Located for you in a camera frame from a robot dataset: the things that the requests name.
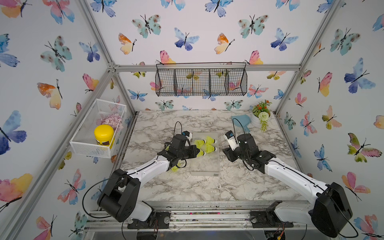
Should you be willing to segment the yellow shuttlecock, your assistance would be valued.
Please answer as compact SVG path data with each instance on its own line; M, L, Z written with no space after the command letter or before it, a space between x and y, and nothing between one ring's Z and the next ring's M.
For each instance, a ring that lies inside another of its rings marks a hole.
M209 153L213 153L213 152L215 152L217 149L216 149L216 147L214 147L214 146L212 146L212 145L210 145L210 144L205 144L205 150L204 150L204 152L206 152L207 154L209 154Z
M201 149L205 143L206 143L205 140L194 140L194 145L196 145L198 149Z
M209 145L214 145L217 142L214 138L211 138L210 136L207 136L205 141L206 141L206 144L209 144Z
M177 172L179 170L179 168L177 166L174 166L172 169L171 169L173 172Z
M199 153L197 154L197 158L202 157L202 156L204 156L205 154L206 154L206 153L205 153L204 151L200 150Z

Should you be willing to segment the translucent plastic storage box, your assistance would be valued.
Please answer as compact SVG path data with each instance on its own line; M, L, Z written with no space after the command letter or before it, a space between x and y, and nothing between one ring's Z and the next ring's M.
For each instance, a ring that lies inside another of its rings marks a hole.
M192 159L190 164L190 170L192 176L200 176L200 177L218 177L220 175L220 158L219 158L219 135L214 132L193 132L193 144L194 140L205 140L207 136L214 138L217 142L212 145L216 147L216 151L213 153L209 153L199 157ZM200 149L202 151L205 150L205 145Z

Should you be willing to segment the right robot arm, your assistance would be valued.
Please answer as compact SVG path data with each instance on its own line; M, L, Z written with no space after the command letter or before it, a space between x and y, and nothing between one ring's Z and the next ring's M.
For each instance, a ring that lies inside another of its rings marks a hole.
M225 133L229 147L223 149L230 162L242 160L245 167L273 177L299 193L307 204L279 203L273 214L282 222L316 227L322 234L336 238L353 216L345 190L337 183L326 184L287 165L276 155L260 151L251 134Z

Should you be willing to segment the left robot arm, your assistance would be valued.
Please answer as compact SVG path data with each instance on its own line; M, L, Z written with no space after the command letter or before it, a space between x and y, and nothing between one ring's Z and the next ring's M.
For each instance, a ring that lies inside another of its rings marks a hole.
M191 144L192 137L188 131L176 134L149 162L129 171L115 170L98 198L98 206L120 223L128 219L148 221L155 210L138 200L140 189L158 175L176 167L179 161L196 158L200 149Z

